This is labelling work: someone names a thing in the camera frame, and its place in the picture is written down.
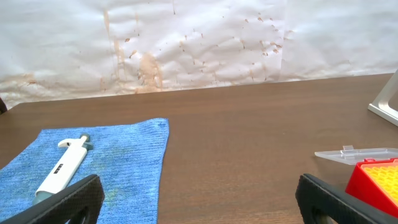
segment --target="white paper backdrop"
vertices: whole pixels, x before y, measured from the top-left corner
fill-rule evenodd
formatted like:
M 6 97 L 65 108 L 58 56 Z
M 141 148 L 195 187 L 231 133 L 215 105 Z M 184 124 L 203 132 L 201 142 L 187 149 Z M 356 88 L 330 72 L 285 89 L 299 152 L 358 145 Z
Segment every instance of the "white paper backdrop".
M 3 0 L 21 102 L 394 72 L 398 2 Z

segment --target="blue cloth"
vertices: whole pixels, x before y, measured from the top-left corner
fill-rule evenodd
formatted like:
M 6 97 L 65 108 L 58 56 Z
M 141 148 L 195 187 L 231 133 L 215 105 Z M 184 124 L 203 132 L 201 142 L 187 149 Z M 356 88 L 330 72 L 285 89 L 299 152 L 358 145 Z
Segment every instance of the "blue cloth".
M 0 170 L 0 221 L 32 206 L 34 194 L 64 149 L 66 138 L 88 133 L 88 151 L 69 185 L 97 174 L 105 191 L 98 223 L 157 222 L 163 155 L 169 137 L 167 119 L 93 128 L 42 130 L 37 139 Z

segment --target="silver metal frame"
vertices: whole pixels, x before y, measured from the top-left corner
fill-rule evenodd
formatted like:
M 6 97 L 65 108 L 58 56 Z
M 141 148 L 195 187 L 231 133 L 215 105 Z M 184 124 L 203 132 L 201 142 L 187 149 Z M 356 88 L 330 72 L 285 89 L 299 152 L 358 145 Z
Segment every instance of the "silver metal frame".
M 398 126 L 398 111 L 392 109 L 388 102 L 398 91 L 398 70 L 393 74 L 379 95 L 369 104 L 368 109 L 380 117 Z

